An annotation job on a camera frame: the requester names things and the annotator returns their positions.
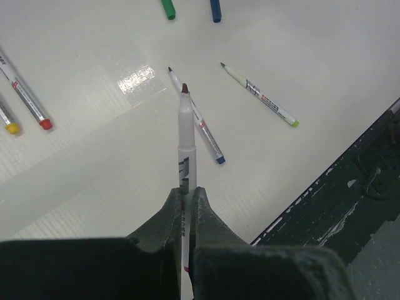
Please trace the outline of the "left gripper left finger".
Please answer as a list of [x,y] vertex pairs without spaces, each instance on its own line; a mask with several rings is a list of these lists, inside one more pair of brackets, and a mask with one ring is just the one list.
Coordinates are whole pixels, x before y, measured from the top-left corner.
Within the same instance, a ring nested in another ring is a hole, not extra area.
[[162,208],[126,237],[1,243],[2,299],[179,299],[181,205]]

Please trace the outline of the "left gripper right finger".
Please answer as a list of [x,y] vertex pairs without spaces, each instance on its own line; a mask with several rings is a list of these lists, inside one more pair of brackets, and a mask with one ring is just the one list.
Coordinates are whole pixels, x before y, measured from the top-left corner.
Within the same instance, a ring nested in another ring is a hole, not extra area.
[[213,211],[203,187],[191,205],[195,299],[355,299],[343,262],[327,248],[251,246]]

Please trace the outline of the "pink pen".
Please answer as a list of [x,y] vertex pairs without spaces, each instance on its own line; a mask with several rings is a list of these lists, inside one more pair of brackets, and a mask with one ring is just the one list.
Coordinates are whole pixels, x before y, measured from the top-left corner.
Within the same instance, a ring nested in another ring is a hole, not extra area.
[[194,109],[187,84],[183,84],[178,110],[178,174],[181,195],[182,266],[189,272],[191,203],[197,188]]

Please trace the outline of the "yellow pen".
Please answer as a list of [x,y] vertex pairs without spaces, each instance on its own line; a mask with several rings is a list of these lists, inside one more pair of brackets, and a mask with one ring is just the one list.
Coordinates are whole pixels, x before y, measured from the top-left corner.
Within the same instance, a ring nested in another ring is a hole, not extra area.
[[14,118],[13,114],[9,110],[3,95],[1,95],[0,106],[1,106],[1,119],[4,123],[5,130],[11,135],[14,136],[20,135],[22,133],[22,129],[19,124],[19,121],[16,118]]

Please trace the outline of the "red pen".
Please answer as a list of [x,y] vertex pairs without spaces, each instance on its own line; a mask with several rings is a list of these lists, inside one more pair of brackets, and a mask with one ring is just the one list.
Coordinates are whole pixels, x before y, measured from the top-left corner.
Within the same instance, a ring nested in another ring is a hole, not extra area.
[[1,51],[1,71],[36,122],[45,131],[51,130],[53,128],[52,121],[39,105],[36,96],[21,80],[16,69],[11,65],[3,51]]

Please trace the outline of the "blue pen cap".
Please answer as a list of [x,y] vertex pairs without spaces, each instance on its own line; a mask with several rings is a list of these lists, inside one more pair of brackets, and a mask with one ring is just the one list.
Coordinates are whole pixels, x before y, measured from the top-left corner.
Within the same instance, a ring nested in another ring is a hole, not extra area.
[[220,0],[210,0],[212,20],[214,23],[219,23],[222,19]]

